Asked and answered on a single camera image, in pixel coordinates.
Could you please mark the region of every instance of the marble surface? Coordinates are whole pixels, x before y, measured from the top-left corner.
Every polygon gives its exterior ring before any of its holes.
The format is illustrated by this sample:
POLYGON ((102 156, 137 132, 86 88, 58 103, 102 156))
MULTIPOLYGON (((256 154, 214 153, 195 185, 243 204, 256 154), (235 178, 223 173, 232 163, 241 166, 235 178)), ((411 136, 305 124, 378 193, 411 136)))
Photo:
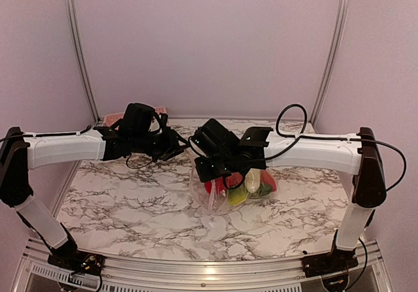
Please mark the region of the marble surface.
MULTIPOLYGON (((170 120, 184 137, 205 120, 170 120)), ((220 120, 241 135, 273 122, 220 120)), ((297 122, 285 122, 286 131, 297 122)), ((130 163, 142 165, 146 156, 130 163)), ((84 161, 57 219, 80 248, 152 259, 236 261, 329 250, 348 204, 334 171, 271 169, 278 191, 269 198, 208 215, 189 193, 191 162, 182 154, 139 170, 124 159, 84 161)))

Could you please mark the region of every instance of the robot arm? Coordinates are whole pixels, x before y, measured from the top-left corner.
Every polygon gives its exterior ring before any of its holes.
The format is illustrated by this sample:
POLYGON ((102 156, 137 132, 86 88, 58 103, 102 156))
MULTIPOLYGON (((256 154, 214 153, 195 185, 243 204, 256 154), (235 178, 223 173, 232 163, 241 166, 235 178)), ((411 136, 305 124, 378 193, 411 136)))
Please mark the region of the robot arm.
POLYGON ((66 161, 113 160, 133 152, 147 154, 154 161, 168 160, 188 147, 180 142, 186 143, 167 126, 167 115, 158 116, 152 107, 142 104, 130 104, 112 127, 47 134, 22 133, 19 127, 12 127, 0 149, 0 200, 38 232, 52 252, 49 263, 100 274, 103 256, 95 254, 93 263, 86 261, 91 254, 77 249, 70 233, 33 194, 28 170, 66 161), (158 126, 150 131, 153 119, 158 126))
MULTIPOLYGON (((201 182, 226 177, 233 172, 245 176, 251 168, 277 166, 322 168, 352 174, 351 202, 336 231, 331 251, 302 260, 307 277, 338 271, 345 271, 342 274, 345 276, 348 268, 358 265, 355 257, 357 241, 370 223, 374 210, 386 198, 383 165, 372 130, 362 127, 357 134, 302 134, 292 138, 271 131, 269 127, 250 127, 239 139, 218 121, 206 122, 190 138, 203 152, 191 147, 199 155, 195 164, 201 182)), ((330 281, 329 291, 342 291, 337 290, 336 282, 341 282, 344 289, 347 278, 330 281)))

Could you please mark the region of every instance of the pink object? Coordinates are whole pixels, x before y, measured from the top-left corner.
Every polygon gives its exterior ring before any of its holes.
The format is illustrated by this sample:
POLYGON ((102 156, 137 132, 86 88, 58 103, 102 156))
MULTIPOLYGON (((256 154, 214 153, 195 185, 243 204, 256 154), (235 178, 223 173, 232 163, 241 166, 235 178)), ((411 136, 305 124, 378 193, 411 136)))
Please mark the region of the pink object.
MULTIPOLYGON (((156 107, 155 111, 158 114, 166 114, 167 113, 167 109, 165 107, 156 107)), ((117 114, 108 114, 107 116, 104 117, 103 120, 103 124, 107 127, 110 127, 113 123, 117 122, 119 119, 123 118, 123 114, 124 112, 119 112, 117 114)))

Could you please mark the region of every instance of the clear plastic bag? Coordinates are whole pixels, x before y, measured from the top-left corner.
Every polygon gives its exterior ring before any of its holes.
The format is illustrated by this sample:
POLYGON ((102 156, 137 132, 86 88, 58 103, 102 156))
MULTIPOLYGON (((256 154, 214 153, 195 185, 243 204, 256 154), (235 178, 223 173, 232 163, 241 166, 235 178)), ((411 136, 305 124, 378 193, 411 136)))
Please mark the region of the clear plastic bag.
POLYGON ((189 181, 189 189, 192 198, 200 204, 207 213, 214 214, 226 212, 228 207, 237 206, 249 199, 262 199, 271 196, 277 190, 277 183, 267 170, 251 169, 244 180, 244 183, 236 187, 242 181, 239 173, 233 173, 225 179, 217 178, 206 183, 199 180, 195 168, 195 158, 193 152, 189 151, 192 162, 192 170, 189 181))

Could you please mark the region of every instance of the white wall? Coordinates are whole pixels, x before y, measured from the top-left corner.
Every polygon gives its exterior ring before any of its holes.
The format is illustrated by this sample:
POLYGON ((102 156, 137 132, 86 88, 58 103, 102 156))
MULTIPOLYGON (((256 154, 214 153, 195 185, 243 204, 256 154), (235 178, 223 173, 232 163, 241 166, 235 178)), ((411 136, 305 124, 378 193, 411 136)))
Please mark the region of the white wall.
MULTIPOLYGON (((9 127, 69 131, 90 122, 76 67, 65 0, 0 0, 0 138, 9 127)), ((68 164, 30 172, 51 207, 68 164)), ((0 204, 0 291, 10 291, 29 231, 0 204)))
MULTIPOLYGON (((378 239, 394 291, 416 291, 418 281, 417 79, 418 0, 350 0, 317 129, 348 133, 369 126, 408 159, 405 180, 389 192, 368 233, 378 239)), ((402 171, 400 158, 381 152, 392 184, 402 171)))
POLYGON ((75 1, 101 115, 132 101, 171 116, 311 108, 338 8, 338 0, 75 1))

